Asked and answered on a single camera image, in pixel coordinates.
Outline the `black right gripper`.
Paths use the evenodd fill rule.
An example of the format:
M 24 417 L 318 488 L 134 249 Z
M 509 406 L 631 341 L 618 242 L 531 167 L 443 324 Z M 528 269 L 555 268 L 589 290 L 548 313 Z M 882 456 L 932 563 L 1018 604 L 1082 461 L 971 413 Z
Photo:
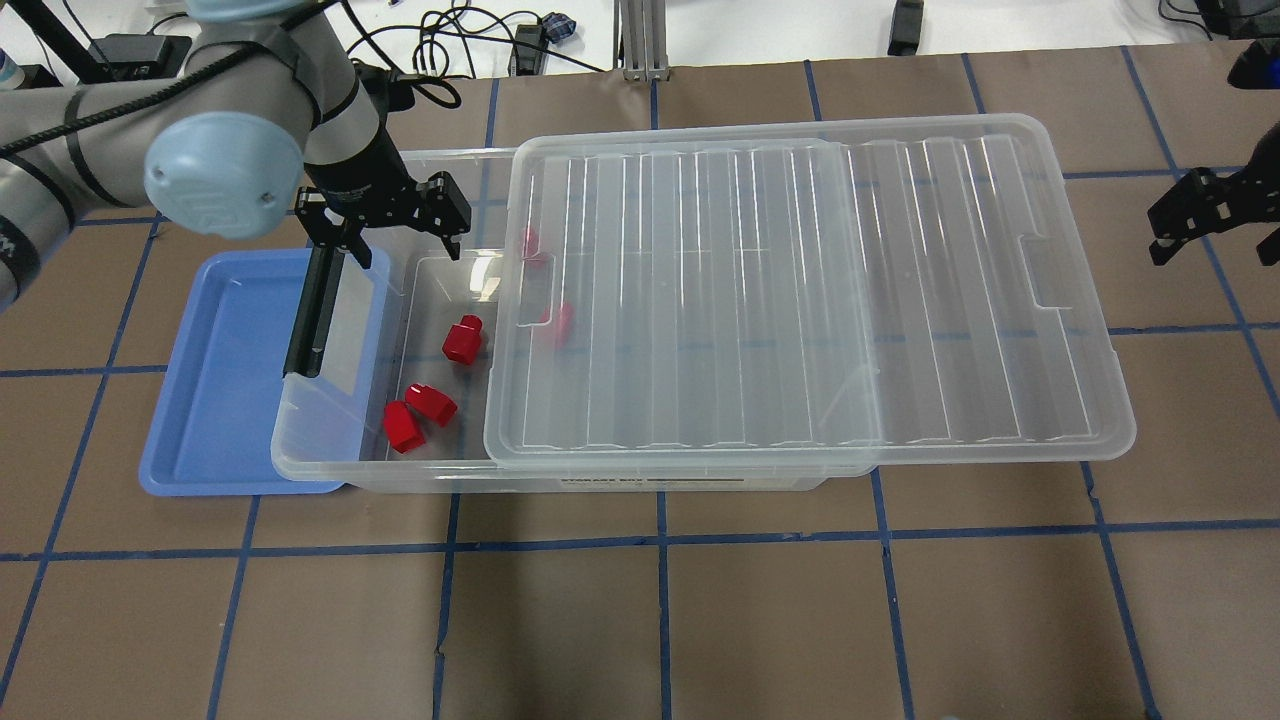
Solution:
M 1253 41 L 1234 61 L 1228 83 L 1244 91 L 1276 92 L 1279 41 Z M 1234 176 L 1193 168 L 1149 206 L 1147 218 L 1155 237 L 1148 247 L 1151 261 L 1165 266 L 1190 241 L 1236 227 L 1235 219 L 1276 223 L 1277 195 L 1279 123 L 1274 123 Z

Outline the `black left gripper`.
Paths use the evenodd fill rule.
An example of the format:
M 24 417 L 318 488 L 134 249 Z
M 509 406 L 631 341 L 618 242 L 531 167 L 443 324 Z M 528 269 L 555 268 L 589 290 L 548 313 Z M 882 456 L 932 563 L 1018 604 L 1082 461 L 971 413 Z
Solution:
M 460 238 L 472 229 L 470 201 L 449 172 L 417 184 L 385 126 L 351 158 L 303 168 L 314 187 L 298 192 L 296 211 L 316 249 L 344 252 L 370 270 L 364 228 L 403 225 L 435 236 L 449 260 L 461 259 Z

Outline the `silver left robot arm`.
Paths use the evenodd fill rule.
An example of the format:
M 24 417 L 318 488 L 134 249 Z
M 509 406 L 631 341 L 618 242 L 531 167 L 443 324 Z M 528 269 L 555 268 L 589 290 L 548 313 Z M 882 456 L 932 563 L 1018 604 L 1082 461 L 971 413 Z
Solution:
M 339 218 L 320 242 L 371 258 L 367 228 L 438 237 L 451 258 L 471 206 L 444 172 L 407 170 L 325 1 L 191 1 L 200 32 L 174 79 L 3 92 L 1 302 L 12 306 L 87 215 L 151 206 L 224 240 L 256 240 L 310 181 Z

